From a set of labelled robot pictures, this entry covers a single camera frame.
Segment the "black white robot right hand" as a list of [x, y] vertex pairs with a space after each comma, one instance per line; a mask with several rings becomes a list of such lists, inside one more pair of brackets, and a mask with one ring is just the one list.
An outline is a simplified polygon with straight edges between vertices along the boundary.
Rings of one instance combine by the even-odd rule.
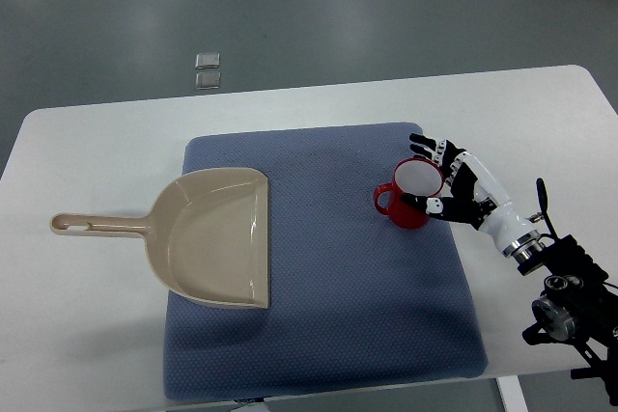
[[503, 256], [517, 262], [544, 248], [532, 222], [517, 211], [504, 187], [473, 154], [448, 140], [414, 133], [409, 140], [414, 154], [437, 166], [450, 194], [430, 198], [404, 193], [400, 196], [404, 203], [432, 218], [470, 225], [489, 235]]

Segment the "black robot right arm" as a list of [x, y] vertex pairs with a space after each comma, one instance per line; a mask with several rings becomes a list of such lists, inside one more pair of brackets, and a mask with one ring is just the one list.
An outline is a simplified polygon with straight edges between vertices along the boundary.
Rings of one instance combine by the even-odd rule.
[[531, 304], [535, 322], [522, 332], [530, 345], [572, 346], [587, 362], [571, 370], [572, 379], [599, 378], [609, 403], [617, 404], [617, 295], [608, 274], [571, 235], [558, 236], [548, 216], [544, 180], [536, 180], [540, 212], [548, 232], [533, 233], [515, 250], [518, 271], [525, 276], [542, 267], [549, 275]]

